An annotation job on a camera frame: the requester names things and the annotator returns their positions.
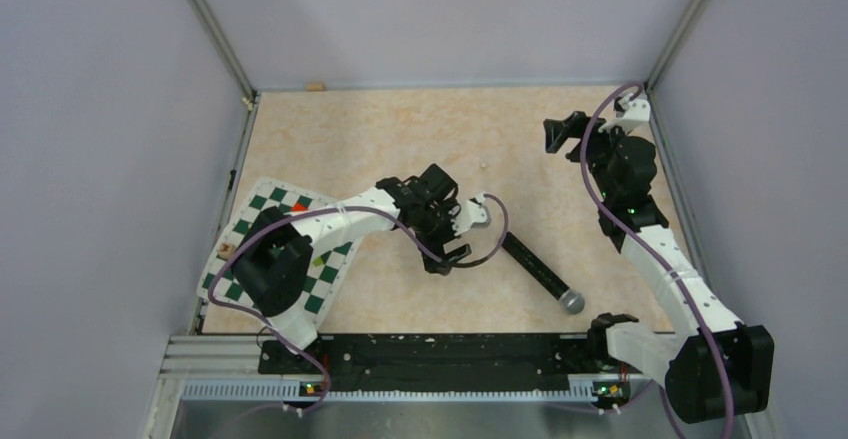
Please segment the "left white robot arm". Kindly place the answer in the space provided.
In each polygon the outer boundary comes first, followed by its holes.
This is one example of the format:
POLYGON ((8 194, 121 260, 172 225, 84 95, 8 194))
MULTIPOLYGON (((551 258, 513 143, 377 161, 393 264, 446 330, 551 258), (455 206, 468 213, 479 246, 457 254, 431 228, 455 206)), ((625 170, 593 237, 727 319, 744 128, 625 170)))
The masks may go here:
POLYGON ((285 342, 283 360, 297 372, 319 363, 317 327, 302 297, 315 257, 369 234, 405 228, 424 247, 431 274, 448 274, 471 248, 447 244, 490 217, 484 197, 457 198, 457 183, 438 165, 405 180, 384 178, 334 205, 295 214, 280 207, 261 211, 242 240, 230 268, 259 313, 285 342))

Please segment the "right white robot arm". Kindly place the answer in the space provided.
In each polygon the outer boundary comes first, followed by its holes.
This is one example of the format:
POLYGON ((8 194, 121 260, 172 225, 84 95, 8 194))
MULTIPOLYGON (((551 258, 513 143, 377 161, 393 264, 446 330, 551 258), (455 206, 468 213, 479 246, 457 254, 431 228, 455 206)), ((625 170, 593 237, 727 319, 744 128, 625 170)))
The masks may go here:
POLYGON ((765 410, 774 340, 764 326, 747 325, 731 312, 677 244, 650 194, 655 146, 619 124, 592 123, 582 111, 546 119, 543 128, 549 154, 576 140, 566 157, 586 166, 599 189, 603 234, 646 281, 674 331, 661 336, 632 316, 602 314, 589 330, 589 363, 600 371, 622 362, 634 367, 664 390, 687 424, 724 417, 727 395, 737 415, 765 410))

